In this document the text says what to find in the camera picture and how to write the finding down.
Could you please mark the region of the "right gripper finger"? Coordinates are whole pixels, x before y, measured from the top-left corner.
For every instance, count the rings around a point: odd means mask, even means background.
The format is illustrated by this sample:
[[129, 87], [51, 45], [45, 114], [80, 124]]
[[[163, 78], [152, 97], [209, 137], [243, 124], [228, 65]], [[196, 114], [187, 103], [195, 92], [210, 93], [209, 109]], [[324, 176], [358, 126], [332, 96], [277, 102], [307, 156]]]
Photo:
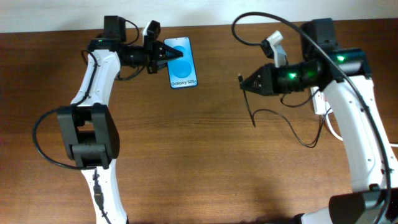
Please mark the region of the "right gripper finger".
[[262, 74], [264, 67], [258, 68], [252, 75], [248, 76], [240, 84], [241, 87], [261, 87], [262, 86]]
[[243, 91], [248, 91], [251, 93], [255, 93], [258, 95], [262, 95], [262, 88], [260, 86], [256, 86], [256, 85], [240, 85], [240, 89], [242, 89]]

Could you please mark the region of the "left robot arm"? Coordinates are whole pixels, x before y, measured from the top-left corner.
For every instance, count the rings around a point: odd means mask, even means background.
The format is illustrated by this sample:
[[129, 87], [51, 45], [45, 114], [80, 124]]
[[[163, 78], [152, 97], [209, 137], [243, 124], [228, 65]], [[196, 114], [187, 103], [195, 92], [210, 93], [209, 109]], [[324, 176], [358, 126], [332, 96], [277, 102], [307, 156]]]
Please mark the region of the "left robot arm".
[[108, 108], [121, 67], [157, 73], [183, 55], [157, 39], [161, 31], [157, 21], [145, 26], [142, 45], [127, 43], [126, 22], [119, 16], [104, 17], [103, 33], [85, 49], [88, 61], [79, 92], [70, 106], [57, 113], [67, 156], [90, 188], [97, 223], [129, 221], [116, 177], [120, 138]]

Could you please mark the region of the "blue Galaxy smartphone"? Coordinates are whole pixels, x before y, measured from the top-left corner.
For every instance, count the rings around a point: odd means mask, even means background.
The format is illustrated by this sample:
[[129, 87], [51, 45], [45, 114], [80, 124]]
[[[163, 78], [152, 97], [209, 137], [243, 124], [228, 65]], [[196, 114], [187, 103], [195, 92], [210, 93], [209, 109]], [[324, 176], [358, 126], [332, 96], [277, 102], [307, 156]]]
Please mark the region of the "blue Galaxy smartphone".
[[192, 45], [188, 37], [165, 39], [164, 43], [183, 53], [183, 57], [170, 61], [168, 65], [171, 89], [191, 88], [198, 85]]

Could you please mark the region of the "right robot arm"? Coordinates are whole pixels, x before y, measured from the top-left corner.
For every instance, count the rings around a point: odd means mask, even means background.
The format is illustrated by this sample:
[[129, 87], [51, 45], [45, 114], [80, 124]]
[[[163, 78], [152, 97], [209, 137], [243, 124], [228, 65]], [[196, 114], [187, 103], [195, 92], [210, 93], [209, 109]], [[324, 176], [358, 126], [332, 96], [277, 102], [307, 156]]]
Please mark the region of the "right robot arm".
[[292, 223], [396, 223], [397, 158], [377, 110], [365, 53], [342, 49], [329, 18], [306, 22], [297, 31], [303, 62], [288, 63], [282, 35], [275, 32], [259, 43], [272, 62], [240, 79], [240, 87], [263, 96], [317, 87], [337, 120], [353, 191], [332, 196], [327, 207], [298, 214]]

